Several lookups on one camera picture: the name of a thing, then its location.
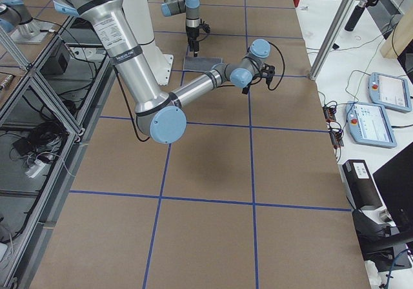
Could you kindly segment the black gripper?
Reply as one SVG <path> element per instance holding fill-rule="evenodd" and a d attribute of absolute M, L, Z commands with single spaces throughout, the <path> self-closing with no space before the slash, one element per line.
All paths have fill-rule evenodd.
<path fill-rule="evenodd" d="M 206 33 L 202 39 L 198 39 L 200 36 L 200 30 L 203 30 Z M 188 40 L 188 45 L 190 51 L 193 51 L 193 56 L 197 57 L 199 53 L 199 43 L 205 40 L 210 34 L 210 27 L 209 26 L 198 26 L 195 28 L 186 27 L 186 36 Z"/>
<path fill-rule="evenodd" d="M 267 89 L 273 91 L 274 89 L 270 87 L 273 77 L 275 76 L 275 66 L 264 64 L 262 69 L 258 72 L 257 75 L 253 77 L 253 81 L 249 83 L 246 87 L 242 89 L 242 94 L 248 94 L 250 91 L 250 87 L 257 85 L 262 80 L 265 80 L 265 84 L 267 85 Z"/>

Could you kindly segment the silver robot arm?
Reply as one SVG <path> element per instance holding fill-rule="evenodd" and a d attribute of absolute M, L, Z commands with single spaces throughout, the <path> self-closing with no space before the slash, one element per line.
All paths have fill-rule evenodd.
<path fill-rule="evenodd" d="M 164 92 L 123 10 L 123 0 L 54 0 L 55 10 L 87 20 L 136 102 L 136 125 L 158 143 L 170 144 L 184 134 L 182 107 L 229 81 L 246 88 L 270 55 L 270 43 L 256 39 L 238 64 L 218 63 L 172 92 Z"/>
<path fill-rule="evenodd" d="M 185 14 L 185 30 L 189 50 L 194 57 L 200 51 L 199 43 L 210 34 L 210 26 L 201 18 L 200 0 L 163 0 L 161 11 L 165 17 Z"/>

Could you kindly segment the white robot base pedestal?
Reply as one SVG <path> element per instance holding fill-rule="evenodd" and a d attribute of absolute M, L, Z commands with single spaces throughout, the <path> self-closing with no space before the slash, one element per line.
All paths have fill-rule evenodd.
<path fill-rule="evenodd" d="M 166 86 L 174 56 L 163 54 L 156 45 L 148 0 L 123 0 L 123 10 L 157 83 Z"/>

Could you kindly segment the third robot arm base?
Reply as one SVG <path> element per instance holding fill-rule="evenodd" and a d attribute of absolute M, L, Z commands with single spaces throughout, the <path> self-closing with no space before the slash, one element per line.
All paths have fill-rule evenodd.
<path fill-rule="evenodd" d="M 54 23 L 36 21 L 22 0 L 1 0 L 1 28 L 17 44 L 40 44 L 57 32 Z"/>

